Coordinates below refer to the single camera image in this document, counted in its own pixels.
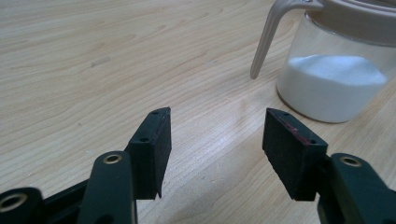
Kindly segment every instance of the screw hole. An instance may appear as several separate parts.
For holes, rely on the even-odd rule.
[[[341,162],[343,162],[346,165],[354,166],[354,167],[360,167],[361,163],[351,157],[341,157],[340,158]]]
[[[11,211],[21,206],[27,200],[27,195],[23,193],[15,193],[7,196],[0,201],[0,213]]]
[[[119,162],[121,159],[122,159],[122,156],[114,154],[114,155],[106,156],[103,159],[103,162],[106,164],[113,164],[113,163]]]
[[[96,219],[95,224],[111,224],[114,221],[114,217],[111,215],[104,215]]]

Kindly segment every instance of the white powder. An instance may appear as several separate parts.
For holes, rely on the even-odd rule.
[[[386,82],[362,57],[313,55],[291,58],[277,89],[291,107],[309,118],[344,122],[357,116]]]

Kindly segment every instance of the table surface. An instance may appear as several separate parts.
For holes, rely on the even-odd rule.
[[[138,201],[140,223],[319,223],[291,200],[262,151],[266,107],[372,164],[396,189],[396,79],[357,118],[313,121],[276,95],[303,12],[281,21],[249,78],[269,0],[6,0],[0,3],[0,191],[44,197],[123,150],[151,110],[172,108],[163,197]]]

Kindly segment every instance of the pitcher handle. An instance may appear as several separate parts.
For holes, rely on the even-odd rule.
[[[256,55],[253,59],[253,64],[250,68],[250,77],[256,79],[262,69],[265,56],[270,48],[271,42],[274,39],[276,28],[279,25],[280,19],[288,11],[301,8],[306,10],[321,11],[323,5],[318,0],[276,0],[268,13],[267,21],[265,22],[264,30],[262,31],[262,38],[257,47]]]

